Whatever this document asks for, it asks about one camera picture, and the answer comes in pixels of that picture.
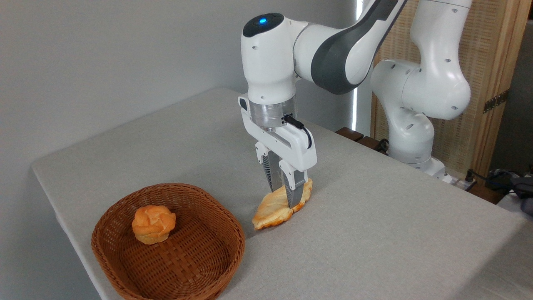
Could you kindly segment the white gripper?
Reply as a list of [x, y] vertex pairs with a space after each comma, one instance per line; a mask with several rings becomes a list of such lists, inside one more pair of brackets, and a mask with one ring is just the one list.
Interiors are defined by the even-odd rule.
[[307, 170], [317, 162], [312, 134], [291, 124], [267, 131], [252, 122], [246, 95], [240, 95], [238, 102], [246, 131], [258, 141], [255, 144], [257, 159], [269, 188], [274, 192], [285, 185], [288, 207], [295, 207], [300, 203], [304, 184], [308, 181]]

